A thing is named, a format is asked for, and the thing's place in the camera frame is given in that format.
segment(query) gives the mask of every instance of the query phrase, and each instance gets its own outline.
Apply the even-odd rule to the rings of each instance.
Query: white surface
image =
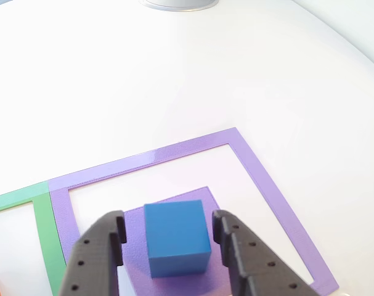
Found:
[[[0,6],[0,194],[233,126],[374,296],[374,65],[332,29],[284,0]]]
[[[374,0],[294,0],[374,62]]]
[[[0,290],[2,296],[52,295],[32,203],[0,212]]]
[[[314,280],[258,188],[226,145],[70,191],[80,233],[114,210],[132,210],[208,186],[307,283]]]

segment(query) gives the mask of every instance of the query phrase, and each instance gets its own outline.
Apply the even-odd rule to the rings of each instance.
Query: purple square outline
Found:
[[[215,147],[229,145],[253,180],[282,228],[292,241],[314,282],[311,287],[321,296],[329,295],[339,285],[307,234],[294,211],[269,176],[262,163],[236,128],[187,140],[114,162],[87,168],[48,181],[55,222],[63,255],[69,259],[73,244],[79,239],[77,222],[71,206],[69,190],[103,181],[132,171],[152,167],[177,158]]]
[[[164,202],[184,202],[201,200],[208,229],[212,229],[211,215],[219,209],[208,187],[203,187],[181,195],[161,200]],[[125,212],[128,243],[123,245],[123,258],[129,278],[137,296],[228,296],[230,290],[228,269],[222,265],[221,249],[209,231],[211,256],[206,273],[191,276],[164,277],[152,279],[148,263],[147,240],[143,207]]]

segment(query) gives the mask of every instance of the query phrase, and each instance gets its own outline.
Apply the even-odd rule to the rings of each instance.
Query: purple tape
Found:
[[[201,200],[209,229],[211,256],[207,272],[193,276],[152,279],[145,238],[144,209],[136,208],[125,213],[128,243],[123,245],[123,257],[136,296],[228,296],[230,291],[228,269],[222,265],[221,249],[213,240],[211,214],[219,207],[207,187],[187,192],[163,202]]]
[[[68,193],[70,189],[226,144],[232,148],[298,251],[314,279],[311,286],[322,296],[337,290],[338,284],[311,238],[236,128],[208,134],[49,180],[51,201],[65,260],[68,261],[71,248],[80,236]]]

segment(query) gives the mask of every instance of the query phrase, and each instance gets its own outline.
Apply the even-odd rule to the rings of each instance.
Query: green outline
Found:
[[[18,205],[33,203],[41,251],[53,295],[58,295],[66,263],[52,211],[47,182],[41,182],[0,195],[0,211]]]

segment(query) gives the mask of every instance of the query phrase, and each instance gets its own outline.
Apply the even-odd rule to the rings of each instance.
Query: white table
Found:
[[[336,295],[374,296],[374,65],[332,29],[280,0],[0,6],[0,194],[233,126]]]

